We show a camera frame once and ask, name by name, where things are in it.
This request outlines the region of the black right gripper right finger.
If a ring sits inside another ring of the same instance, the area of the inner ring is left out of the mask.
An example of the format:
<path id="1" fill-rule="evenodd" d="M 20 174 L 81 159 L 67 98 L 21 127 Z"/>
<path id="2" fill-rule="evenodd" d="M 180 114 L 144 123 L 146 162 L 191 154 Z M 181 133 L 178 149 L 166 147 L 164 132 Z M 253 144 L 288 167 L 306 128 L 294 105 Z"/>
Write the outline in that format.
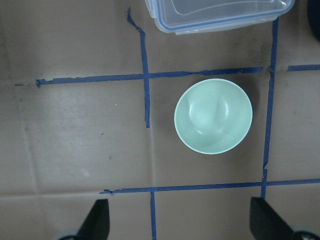
<path id="1" fill-rule="evenodd" d="M 249 229 L 255 240 L 298 240 L 299 234 L 260 197 L 250 200 Z"/>

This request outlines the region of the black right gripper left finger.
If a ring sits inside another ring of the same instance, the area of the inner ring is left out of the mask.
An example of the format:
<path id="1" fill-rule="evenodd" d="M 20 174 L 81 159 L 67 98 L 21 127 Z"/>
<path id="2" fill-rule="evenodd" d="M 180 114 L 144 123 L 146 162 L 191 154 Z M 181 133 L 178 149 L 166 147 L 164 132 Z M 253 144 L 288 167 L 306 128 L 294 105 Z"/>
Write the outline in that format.
<path id="1" fill-rule="evenodd" d="M 107 240 L 110 234 L 108 199 L 98 199 L 90 209 L 76 236 L 81 240 Z"/>

